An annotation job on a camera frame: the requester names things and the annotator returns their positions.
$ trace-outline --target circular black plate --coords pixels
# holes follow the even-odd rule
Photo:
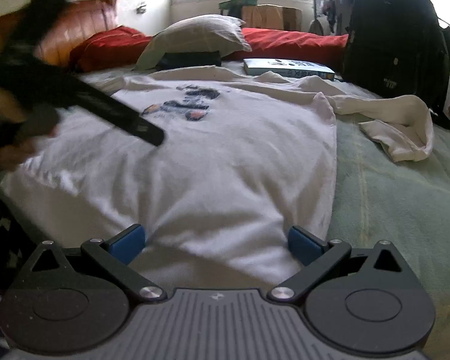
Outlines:
[[[86,350],[111,337],[125,322],[128,299],[116,285],[92,276],[59,278],[46,288],[10,289],[0,303],[0,327],[20,349],[38,354]]]
[[[306,318],[325,338],[353,352],[386,354],[419,346],[433,327],[433,304],[421,288],[390,285],[392,275],[327,281],[307,297]]]

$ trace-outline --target green bedsheet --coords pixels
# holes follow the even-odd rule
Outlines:
[[[426,354],[450,359],[450,132],[435,126],[430,158],[393,163],[359,130],[365,117],[337,119],[337,185],[328,237],[355,247],[392,241],[436,305]]]

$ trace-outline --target wooden headboard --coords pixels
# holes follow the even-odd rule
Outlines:
[[[22,14],[22,11],[16,11],[0,16],[0,50]],[[103,0],[76,1],[41,42],[36,55],[49,64],[66,67],[74,47],[97,32],[116,26],[115,10],[108,3]]]

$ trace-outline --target gray plastic panel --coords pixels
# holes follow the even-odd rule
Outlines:
[[[144,304],[110,341],[70,360],[351,360],[320,342],[297,309],[272,304],[258,290],[177,289],[161,304]],[[46,360],[14,350],[5,360]],[[426,360],[419,353],[396,360]]]

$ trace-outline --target blue gripper pad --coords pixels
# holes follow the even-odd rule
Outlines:
[[[288,231],[288,250],[303,265],[308,266],[329,249],[328,243],[299,226]]]
[[[141,225],[132,225],[108,240],[108,253],[128,265],[145,247],[145,230]]]

